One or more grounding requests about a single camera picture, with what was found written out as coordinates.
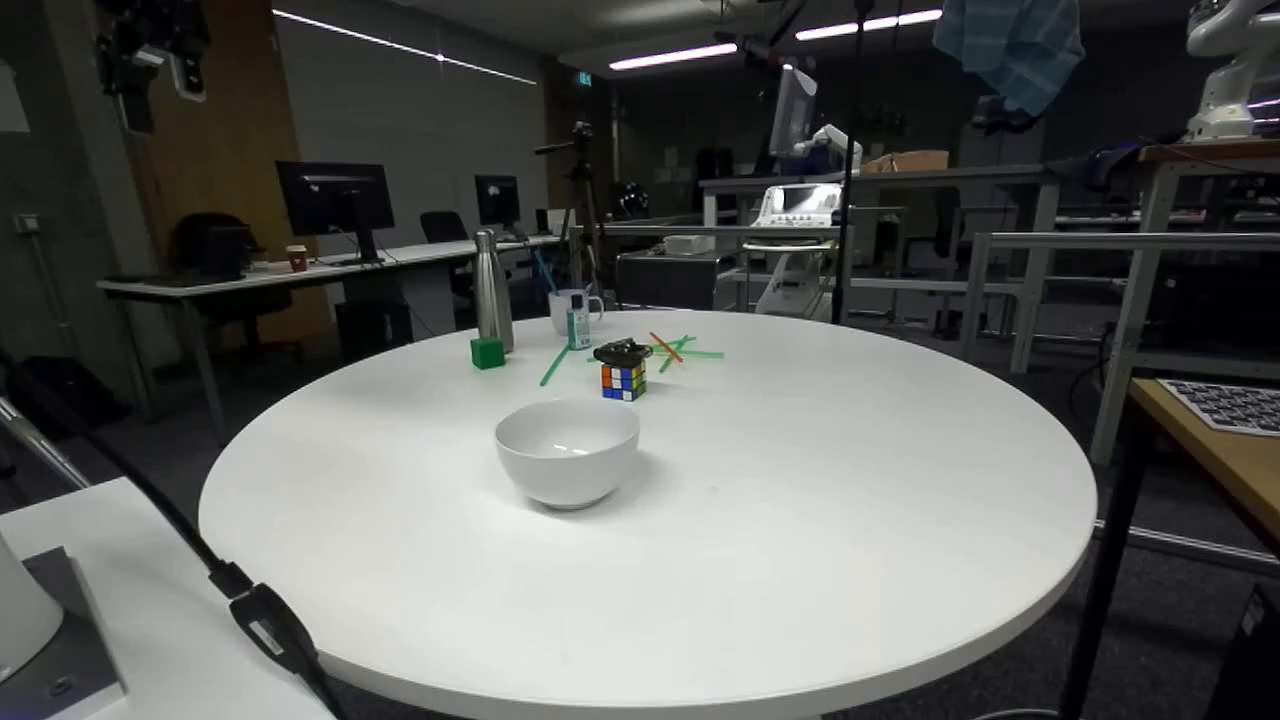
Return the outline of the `multicoloured Rubik's cube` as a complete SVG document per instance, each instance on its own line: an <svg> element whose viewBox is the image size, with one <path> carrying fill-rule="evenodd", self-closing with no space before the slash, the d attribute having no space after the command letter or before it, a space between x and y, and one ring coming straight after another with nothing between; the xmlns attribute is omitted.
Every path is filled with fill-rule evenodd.
<svg viewBox="0 0 1280 720"><path fill-rule="evenodd" d="M600 395L605 401L641 401L646 386L646 373L641 358L605 358L600 363Z"/></svg>

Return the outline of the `green cube block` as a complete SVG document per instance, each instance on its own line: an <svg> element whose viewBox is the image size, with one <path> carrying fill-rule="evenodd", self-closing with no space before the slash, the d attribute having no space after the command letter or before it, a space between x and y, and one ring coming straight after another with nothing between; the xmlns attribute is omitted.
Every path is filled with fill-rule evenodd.
<svg viewBox="0 0 1280 720"><path fill-rule="evenodd" d="M503 367L509 352L503 340L473 340L473 367Z"/></svg>

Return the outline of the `white ceramic bowl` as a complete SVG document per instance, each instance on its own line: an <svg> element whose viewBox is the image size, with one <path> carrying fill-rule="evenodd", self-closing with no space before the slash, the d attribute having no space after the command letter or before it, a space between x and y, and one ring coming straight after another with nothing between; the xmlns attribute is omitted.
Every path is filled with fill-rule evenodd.
<svg viewBox="0 0 1280 720"><path fill-rule="evenodd" d="M587 506L632 474L641 415L608 401L534 401L509 410L491 440L530 505Z"/></svg>

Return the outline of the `stainless steel water bottle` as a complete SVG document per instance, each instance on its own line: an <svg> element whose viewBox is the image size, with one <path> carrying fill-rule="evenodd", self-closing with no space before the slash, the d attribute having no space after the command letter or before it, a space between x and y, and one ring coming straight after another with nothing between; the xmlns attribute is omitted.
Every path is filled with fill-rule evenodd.
<svg viewBox="0 0 1280 720"><path fill-rule="evenodd" d="M511 301L491 229L474 233L474 326L485 340L511 346Z"/></svg>

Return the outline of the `round white table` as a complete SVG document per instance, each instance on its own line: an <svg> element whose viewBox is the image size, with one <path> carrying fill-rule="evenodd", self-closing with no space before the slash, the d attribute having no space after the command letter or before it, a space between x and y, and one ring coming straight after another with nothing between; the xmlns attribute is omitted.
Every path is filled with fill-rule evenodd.
<svg viewBox="0 0 1280 720"><path fill-rule="evenodd" d="M641 464L585 511L526 505L491 426L596 367L526 318L348 363L238 426L202 534L269 580L331 676L473 720L793 720L943 678L1074 575L1096 474L1001 374L881 330L751 311L608 314L682 352Z"/></svg>

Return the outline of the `black computer monitor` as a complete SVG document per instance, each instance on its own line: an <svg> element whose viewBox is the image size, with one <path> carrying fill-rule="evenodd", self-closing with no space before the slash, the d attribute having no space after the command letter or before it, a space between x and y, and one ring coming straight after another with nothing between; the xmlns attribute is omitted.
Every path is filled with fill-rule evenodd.
<svg viewBox="0 0 1280 720"><path fill-rule="evenodd" d="M289 223L295 237L352 233L354 253L377 261L377 229L393 229L388 174L379 163L275 163Z"/></svg>

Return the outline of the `long white desk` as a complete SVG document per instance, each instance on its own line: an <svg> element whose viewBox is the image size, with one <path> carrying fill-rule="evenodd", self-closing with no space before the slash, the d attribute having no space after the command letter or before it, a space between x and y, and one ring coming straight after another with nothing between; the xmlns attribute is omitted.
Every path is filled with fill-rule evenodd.
<svg viewBox="0 0 1280 720"><path fill-rule="evenodd" d="M211 352L199 330L199 302L219 301L219 297L261 297L261 291L295 291L295 287L315 287L315 285L352 285L367 275L388 275L388 270L414 270L426 264L447 264L447 261L474 261L474 239L442 239L442 244L405 244L405 246L384 246L371 261L354 261L352 253L319 256L309 261L302 269L292 269L289 261L269 261L251 264L236 281L182 281L182 275L137 275L137 281L94 281L94 287L109 301L125 302L177 302L180 307L180 326L195 352L195 374L211 410L215 430L223 430L223 395L211 373Z"/></svg>

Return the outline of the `blue hanging cloth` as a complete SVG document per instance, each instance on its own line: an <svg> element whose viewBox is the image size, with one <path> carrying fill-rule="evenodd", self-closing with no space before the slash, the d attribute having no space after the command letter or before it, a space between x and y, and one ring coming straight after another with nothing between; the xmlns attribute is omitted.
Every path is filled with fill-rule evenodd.
<svg viewBox="0 0 1280 720"><path fill-rule="evenodd" d="M1082 59L1079 0L943 0L930 47L1042 116Z"/></svg>

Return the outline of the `white corner table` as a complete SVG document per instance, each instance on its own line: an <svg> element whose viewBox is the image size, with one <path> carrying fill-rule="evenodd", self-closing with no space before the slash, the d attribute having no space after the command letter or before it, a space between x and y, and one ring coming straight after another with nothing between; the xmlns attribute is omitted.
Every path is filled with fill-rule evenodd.
<svg viewBox="0 0 1280 720"><path fill-rule="evenodd" d="M0 515L18 559L63 552L114 678L42 714L3 699L0 720L331 720L236 629L195 552L129 483L109 478Z"/></svg>

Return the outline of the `wooden side table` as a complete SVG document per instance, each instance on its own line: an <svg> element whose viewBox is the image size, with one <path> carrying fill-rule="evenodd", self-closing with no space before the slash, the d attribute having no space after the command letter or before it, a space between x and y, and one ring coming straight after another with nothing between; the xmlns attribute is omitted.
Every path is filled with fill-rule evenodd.
<svg viewBox="0 0 1280 720"><path fill-rule="evenodd" d="M1100 530L1089 600L1069 658L1061 720L1079 720L1096 653L1105 640L1111 589L1131 540L1131 515L1142 489L1142 464L1161 440L1194 461L1224 492L1231 511L1280 549L1280 440L1259 430L1212 426L1167 380L1134 380L1120 418L1125 449L1117 456L1111 501Z"/></svg>

